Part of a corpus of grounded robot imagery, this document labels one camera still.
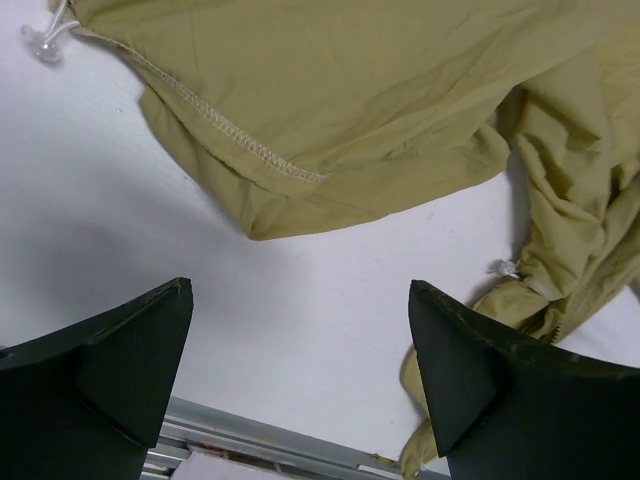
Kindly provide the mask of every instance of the white background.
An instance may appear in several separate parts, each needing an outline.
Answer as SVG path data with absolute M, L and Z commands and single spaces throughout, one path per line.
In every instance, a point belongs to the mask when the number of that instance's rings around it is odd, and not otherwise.
M 182 462 L 171 480 L 279 480 L 276 473 L 251 468 L 223 458 L 192 453 Z
M 252 242 L 151 135 L 118 59 L 71 37 L 56 68 L 30 54 L 20 26 L 49 19 L 44 0 L 0 2 L 0 344 L 190 277 L 174 395 L 397 458 L 420 422 L 398 382 L 409 282 L 462 301 L 495 282 L 487 266 L 526 235 L 519 169 L 375 223 Z M 566 345 L 640 366 L 639 313 L 626 290 Z

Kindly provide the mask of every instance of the wrinkled fabric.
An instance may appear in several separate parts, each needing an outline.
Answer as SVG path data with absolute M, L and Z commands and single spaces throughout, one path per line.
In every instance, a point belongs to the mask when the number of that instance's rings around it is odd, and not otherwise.
M 381 218 L 505 168 L 507 93 L 640 10 L 618 0 L 75 0 L 155 135 L 252 238 Z
M 522 279 L 478 311 L 558 340 L 640 273 L 640 2 L 75 0 L 70 13 L 144 78 L 155 135 L 251 238 L 477 185 L 513 147 L 531 197 Z M 500 105 L 513 121 L 494 124 Z M 403 381 L 426 409 L 412 361 Z M 408 477 L 436 453 L 425 425 Z
M 519 270 L 544 295 L 508 278 L 476 303 L 477 311 L 556 342 L 637 278 L 638 85 L 640 22 L 522 83 L 513 140 L 528 171 L 531 235 Z M 415 353 L 407 358 L 402 383 L 426 403 Z M 405 447 L 405 476 L 436 456 L 427 420 Z

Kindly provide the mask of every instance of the white stitching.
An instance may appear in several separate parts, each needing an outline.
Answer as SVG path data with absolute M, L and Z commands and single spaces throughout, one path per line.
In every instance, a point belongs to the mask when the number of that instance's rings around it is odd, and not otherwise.
M 106 42 L 117 45 L 120 48 L 125 49 L 127 52 L 131 54 L 131 56 L 138 63 L 142 64 L 145 68 L 147 68 L 152 73 L 156 74 L 160 77 L 169 87 L 171 87 L 180 97 L 182 97 L 187 103 L 189 103 L 205 120 L 207 120 L 211 125 L 224 133 L 227 137 L 232 139 L 238 145 L 246 148 L 255 156 L 260 158 L 264 163 L 268 166 L 275 168 L 278 172 L 286 175 L 288 177 L 297 178 L 299 180 L 303 180 L 308 183 L 322 183 L 328 177 L 329 174 L 322 175 L 320 173 L 310 172 L 308 170 L 304 170 L 302 168 L 298 168 L 292 163 L 287 162 L 284 158 L 275 154 L 265 145 L 260 143 L 258 140 L 253 138 L 248 133 L 244 132 L 233 122 L 227 119 L 224 115 L 216 111 L 211 105 L 198 97 L 191 89 L 189 89 L 186 85 L 180 83 L 178 80 L 173 78 L 168 73 L 164 72 L 160 68 L 156 67 L 153 63 L 143 57 L 140 53 L 135 51 L 133 48 L 120 43 L 116 40 L 112 40 L 110 38 L 103 37 L 102 35 L 98 35 L 94 32 L 91 32 L 87 29 L 78 29 L 78 33 L 88 34 L 93 37 L 97 37 Z
M 540 295 L 541 297 L 543 297 L 545 300 L 549 302 L 555 302 L 556 300 L 560 300 L 560 298 L 562 298 L 562 297 L 559 297 L 558 295 L 555 295 L 551 290 L 549 290 L 547 287 L 542 285 L 539 281 L 537 281 L 533 277 L 525 277 L 522 281 L 525 283 L 527 287 L 529 287 L 531 290 L 533 290 L 534 292 L 536 292 L 538 295 Z

